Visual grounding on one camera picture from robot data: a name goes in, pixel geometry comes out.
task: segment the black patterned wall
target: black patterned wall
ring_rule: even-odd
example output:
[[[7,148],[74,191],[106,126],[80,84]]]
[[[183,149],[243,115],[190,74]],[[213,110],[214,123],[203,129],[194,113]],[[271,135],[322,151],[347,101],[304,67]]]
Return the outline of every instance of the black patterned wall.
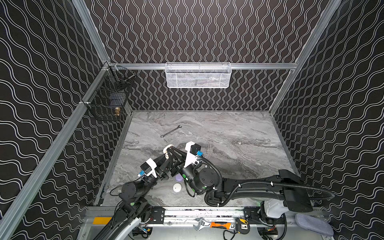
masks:
[[[124,121],[99,122],[85,114],[12,239],[76,239],[123,125]]]
[[[127,77],[119,68],[116,76]],[[168,88],[164,71],[139,71],[129,91],[138,110],[269,110],[289,70],[234,70],[228,88]]]
[[[86,0],[115,63],[292,63],[327,0]]]
[[[0,218],[102,64],[72,3],[0,0]]]
[[[384,238],[384,1],[343,0],[275,119],[336,239]]]

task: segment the wrench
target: wrench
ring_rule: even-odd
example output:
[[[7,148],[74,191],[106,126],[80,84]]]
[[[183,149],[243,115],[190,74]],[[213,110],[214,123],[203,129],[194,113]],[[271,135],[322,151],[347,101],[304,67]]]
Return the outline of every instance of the wrench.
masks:
[[[167,132],[166,134],[164,134],[164,135],[161,135],[160,137],[161,137],[161,138],[164,138],[166,135],[170,134],[170,133],[171,133],[171,132],[173,132],[173,131],[176,131],[176,130],[177,130],[177,129],[179,129],[179,128],[181,128],[181,126],[180,126],[180,125],[178,125],[178,126],[177,126],[177,128],[175,128],[175,129],[173,129],[173,130],[171,130],[171,131]]]
[[[223,229],[235,229],[235,225],[230,222],[207,222],[204,220],[204,218],[196,218],[195,221],[197,221],[197,225],[193,225],[195,230],[199,231],[204,227],[213,227],[213,228],[223,228]]]

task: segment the purple lid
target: purple lid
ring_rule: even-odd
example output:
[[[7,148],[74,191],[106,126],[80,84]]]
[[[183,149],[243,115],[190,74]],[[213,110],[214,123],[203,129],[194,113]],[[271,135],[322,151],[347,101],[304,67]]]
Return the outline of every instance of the purple lid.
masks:
[[[180,175],[180,173],[178,173],[178,174],[175,176],[175,178],[176,178],[176,181],[178,181],[178,182],[182,182],[182,181],[183,181],[183,177]]]

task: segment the oven mitt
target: oven mitt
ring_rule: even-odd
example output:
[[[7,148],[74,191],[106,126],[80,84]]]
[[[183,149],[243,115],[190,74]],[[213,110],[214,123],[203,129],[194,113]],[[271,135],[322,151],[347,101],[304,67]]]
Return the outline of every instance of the oven mitt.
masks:
[[[309,231],[332,237],[333,229],[331,225],[321,219],[311,217],[305,214],[296,214],[296,224]]]

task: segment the white ball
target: white ball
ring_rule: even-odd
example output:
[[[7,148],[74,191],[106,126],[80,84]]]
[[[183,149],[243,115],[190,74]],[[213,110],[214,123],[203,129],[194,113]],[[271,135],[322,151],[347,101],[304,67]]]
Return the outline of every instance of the white ball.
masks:
[[[181,191],[181,184],[180,183],[175,183],[174,185],[173,185],[173,191],[174,192],[180,192]]]

